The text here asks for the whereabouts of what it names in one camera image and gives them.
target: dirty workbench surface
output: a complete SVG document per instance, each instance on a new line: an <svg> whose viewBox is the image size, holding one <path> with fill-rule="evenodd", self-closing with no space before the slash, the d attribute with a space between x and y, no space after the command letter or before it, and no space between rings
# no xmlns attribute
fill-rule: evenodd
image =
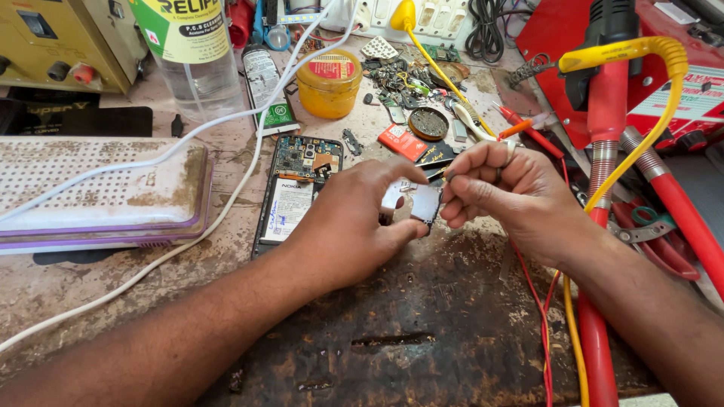
<svg viewBox="0 0 724 407"><path fill-rule="evenodd" d="M364 38L344 49L359 59ZM274 55L283 67L290 54ZM470 63L467 96L495 131L507 127L492 109L500 102L493 71ZM516 50L500 66L523 62ZM383 106L362 104L372 83L364 79L351 114L339 120L312 117L291 96L304 135L341 139L349 128L364 145L347 153L345 167L391 152L376 142L390 123ZM550 109L543 102L543 109ZM153 136L169 137L176 110L160 72L134 85L126 96L104 95L101 107L149 106ZM435 106L445 110L442 105ZM196 123L185 120L185 131ZM253 123L244 118L198 136L216 160L211 200L215 218L251 161ZM446 141L453 140L452 131ZM0 382L39 364L62 348L94 337L199 285L232 272L249 260L274 142L264 140L260 163L221 226L205 241L152 271L105 306L42 331L0 355ZM543 353L540 315L519 265L498 279L506 241L500 225L478 219L450 230L438 219L429 237L355 287L330 293L302 308L262 337L198 401L205 406L532 406L542 405ZM32 255L0 256L0 338L102 296L129 280L166 248L122 251L92 264L39 266ZM533 264L543 293L551 271ZM577 402L578 380L564 321L562 290L550 307L555 400ZM660 391L628 347L614 338L613 361L623 396ZM236 391L230 391L233 384Z"/></svg>

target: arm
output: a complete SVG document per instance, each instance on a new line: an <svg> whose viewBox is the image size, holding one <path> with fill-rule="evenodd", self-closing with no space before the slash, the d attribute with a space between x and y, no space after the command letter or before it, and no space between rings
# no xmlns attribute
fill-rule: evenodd
<svg viewBox="0 0 724 407"><path fill-rule="evenodd" d="M525 252L576 281L681 406L724 405L724 322L690 290L596 225L542 154L478 143L450 165L440 216L492 215Z"/></svg>
<svg viewBox="0 0 724 407"><path fill-rule="evenodd" d="M363 280L427 233L412 219L389 227L378 223L384 192L400 176L426 182L404 159L369 160L335 175L280 247L22 374L0 389L0 405L191 403L277 322L320 295ZM309 242L319 241L329 250L310 259ZM320 258L324 253L329 258Z"/></svg>

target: ring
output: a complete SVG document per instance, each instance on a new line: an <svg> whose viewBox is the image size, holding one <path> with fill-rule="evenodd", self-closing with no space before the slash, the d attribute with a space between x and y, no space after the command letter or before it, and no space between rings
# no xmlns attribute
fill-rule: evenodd
<svg viewBox="0 0 724 407"><path fill-rule="evenodd" d="M505 142L508 144L508 155L505 157L505 163L501 166L502 168L506 168L508 164L510 164L510 160L513 158L513 153L515 153L515 147L518 146L514 140L506 140Z"/></svg>

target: white cable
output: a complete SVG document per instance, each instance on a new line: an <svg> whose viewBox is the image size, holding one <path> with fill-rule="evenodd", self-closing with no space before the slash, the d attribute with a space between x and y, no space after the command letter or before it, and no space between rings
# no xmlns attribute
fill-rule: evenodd
<svg viewBox="0 0 724 407"><path fill-rule="evenodd" d="M330 3L330 4L333 4L333 3L335 3L336 1L339 1L339 0L332 0L332 3ZM354 10L357 10L357 8L359 7L360 1L361 1L361 0L355 0ZM295 60L297 54L299 53L299 49L300 49L301 46L304 44L304 40L307 39L307 37L309 36L309 33L310 33L312 30L314 30L314 28L321 22L321 19L324 18L324 16L327 14L327 12L323 11L323 12L317 17L317 19L314 20L314 23L312 23L312 24L309 26L309 28L307 28L307 29L304 31L304 34L302 34L300 40L299 40L298 43L297 43L297 46L294 48L294 52L292 53L292 56L291 56L291 58L290 58L290 60L289 60L289 63L288 63L288 65L287 65L284 73L282 74L281 78L279 79L279 83L277 84L277 87L274 89L273 94L269 97L269 101L267 101L267 103L266 103L263 107L261 107L261 108L259 108L259 109L250 110L250 111L247 111L247 112L230 114L230 115L228 115L228 116L224 116L224 117L221 117L221 118L219 118L219 119L213 120L213 121L211 121L211 122L205 123L205 124L197 127L196 129L192 130L191 132L189 132L183 139L179 140L179 142L176 144L175 147L171 148L171 149L168 150L166 153L164 153L164 154L162 154L161 156L159 156L159 158L160 158L160 157L164 157L163 159L165 159L165 157L168 157L168 156L170 156L170 155L172 154L172 153L169 154L169 152L172 152L172 151L177 150L177 149L178 149L178 146L182 145L183 143L186 143L186 142L187 142L188 140L190 140L194 135L198 134L200 131L203 131L203 130L211 127L211 126L217 125L217 124L219 124L219 123L226 122L227 120L236 119L236 118L238 118L238 117L243 117L243 116L246 116L247 114L253 114L253 113L261 112L261 117L259 117L259 121L258 121L258 122L259 122L260 124L262 124L262 125L258 126L258 129L257 129L257 131L256 131L256 147L254 148L254 157L251 159L251 163L249 164L249 168L246 170L246 173L244 174L244 178L242 178L241 182L239 182L239 185L238 185L238 186L236 187L236 189L234 190L234 193L231 195L231 198L229 198L229 201L227 202L226 206L224 206L224 208L222 209L221 214L219 214L219 216L216 218L216 220L214 221L214 223L212 223L212 224L206 229L206 231L204 231L204 233L203 233L199 238L197 238L196 240L194 240L194 241L191 242L191 243L186 243L185 245L179 246L179 247L175 248L174 250L170 251L169 253L166 253L166 254L164 254L163 256L159 257L159 258L158 258L157 260L155 260L153 263L149 264L149 265L146 266L143 270L141 270L140 272L138 272L138 274L136 274L135 276L133 276L133 278L131 278L130 280L126 281L126 283L124 283L124 284L121 285L120 287L116 288L115 290L111 291L110 293L108 293L108 294L106 294L106 295L98 298L97 300L94 300L94 301L92 301L92 302L90 302L90 303L87 303L87 304L85 304L85 305L83 305L83 306L79 306L79 307L77 307L76 309L72 309L72 310L70 310L70 311L64 312L63 314L53 316L53 317L50 318L50 319L46 319L45 321L43 321L43 322L41 322L41 323L39 323L39 324L37 324L37 325L33 325L32 327L27 328L26 330L22 331L21 333L19 333L19 334L15 335L15 336L11 337L10 339L4 341L2 344L0 344L0 353L2 353L2 352L5 351L7 348L10 348L10 347L13 346L14 344L18 343L19 341L27 338L28 336L30 336L30 335L32 335L32 334L34 334L34 333L36 333L36 332L38 332L38 331L40 331L40 330L43 330L43 329L45 329L45 328L47 328L47 327L50 327L51 325L55 325L55 324L57 324L57 323L59 323L59 322L65 321L66 319L69 319L69 318L71 318L71 317L73 317L73 316L76 316L76 315L78 315L78 314L81 314L81 313L83 313L83 312L86 312L86 311L88 311L88 310L90 310L90 309L94 309L95 307L100 306L100 305L103 305L103 304L107 303L108 301L116 298L118 295L120 295L120 294L123 293L124 291L128 290L129 288L131 288L131 287L132 287L135 283L137 283L140 279L144 278L151 270L155 269L159 264L161 264L161 263L163 263L164 261L172 258L173 256L176 256L177 254L185 251L186 249L194 246L196 243L201 242L203 239L205 239L207 236L209 236L209 235L216 229L216 227L219 226L219 224L221 224L221 222L222 222L222 221L224 220L224 218L226 217L227 213L229 213L229 210L231 209L231 206L233 205L234 201L236 201L237 196L239 195L239 193L241 192L241 190L244 188L244 185L246 185L246 182L248 181L249 177L251 177L251 172L254 170L254 167L256 167L256 163L258 162L258 159L259 159L259 154L261 153L261 140L262 140L262 138L263 138L263 135L262 135L261 133L262 133L262 131L264 130L263 123L264 123L264 120L266 119L266 113L268 112L269 107L271 106L272 101L275 100L275 98L277 97L277 95L279 94L279 92L286 86L288 80L291 78L291 75L294 75L294 74L297 72L297 70L298 70L300 67L302 67L302 65L304 65L307 61L309 61L310 59L313 59L313 58L316 57L317 55L323 54L324 52L328 52L328 51L330 51L330 50L332 50L332 49L335 49L335 48L341 46L341 45L347 40L347 38L349 38L350 34L352 33L352 25L354 24L354 20L351 20L351 21L350 21L350 25L349 25L349 27L347 27L347 30L345 31L345 34L344 34L344 36L342 37L342 39L341 39L340 41L336 42L335 44L333 44L333 45L331 45L331 46L329 46L329 47L320 49L320 50L318 50L318 51L316 51L316 52L313 52L312 54L309 54L308 56L306 56L305 58L303 58L301 61L299 61L299 63L297 63L296 66L294 66L294 67L292 68L292 64L294 64L294 60ZM163 159L160 159L160 160L159 160L159 158L152 159L152 160L148 160L148 161L154 161L153 164L157 164L158 162L163 161ZM121 169L121 168L129 168L129 167L138 167L138 163L131 163L131 164L136 164L136 165L126 165L126 166L109 165L109 166L107 166L107 167L103 167L101 170L102 170L102 171L109 171L109 170L112 169L111 167L117 167L118 169ZM90 177L91 175L94 175L94 174L97 174L97 172L95 172L95 170L91 170L91 171L86 172L85 174L81 175L79 180L77 180L77 178L79 178L79 177L76 177L76 178L73 178L73 179L70 180L70 181L73 181L73 183L76 183L76 182L78 182L78 181L80 181L80 180L83 180L83 179L85 179L85 178L87 178L87 177ZM35 200L43 197L44 195L47 195L47 193L43 194L42 196L37 197L36 199L33 199L31 202L34 202ZM6 219L6 218L7 218L7 217L0 217L0 221L3 220L3 219Z"/></svg>

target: yellow jar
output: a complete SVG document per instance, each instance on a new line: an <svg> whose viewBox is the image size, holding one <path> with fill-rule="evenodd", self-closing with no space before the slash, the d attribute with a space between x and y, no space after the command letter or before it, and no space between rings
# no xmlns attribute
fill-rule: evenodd
<svg viewBox="0 0 724 407"><path fill-rule="evenodd" d="M350 52L335 49L307 62L297 71L299 101L317 117L339 119L355 106L362 65Z"/></svg>

